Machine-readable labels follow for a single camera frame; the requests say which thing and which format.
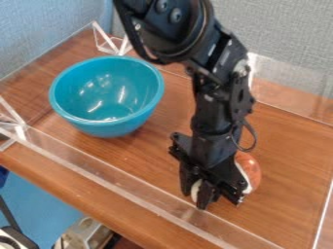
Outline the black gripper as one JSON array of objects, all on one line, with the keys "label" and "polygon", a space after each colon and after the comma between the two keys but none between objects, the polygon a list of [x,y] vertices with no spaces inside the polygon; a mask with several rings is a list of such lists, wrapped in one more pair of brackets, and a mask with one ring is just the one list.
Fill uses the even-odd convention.
[{"label": "black gripper", "polygon": [[197,207],[206,210],[220,192],[210,181],[202,180],[201,173],[237,153],[236,145],[229,134],[188,136],[174,132],[170,139],[169,152],[180,161],[181,191],[186,196],[197,195]]}]

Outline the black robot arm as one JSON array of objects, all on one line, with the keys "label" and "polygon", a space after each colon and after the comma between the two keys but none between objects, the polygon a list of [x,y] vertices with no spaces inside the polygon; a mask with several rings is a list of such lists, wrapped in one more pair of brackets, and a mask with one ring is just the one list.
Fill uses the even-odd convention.
[{"label": "black robot arm", "polygon": [[240,204],[259,187],[261,169],[240,145],[253,127],[249,51],[220,24],[210,0],[114,0],[132,45],[149,62],[181,63],[192,77],[196,113],[190,136],[174,133],[182,193],[200,209],[227,197]]}]

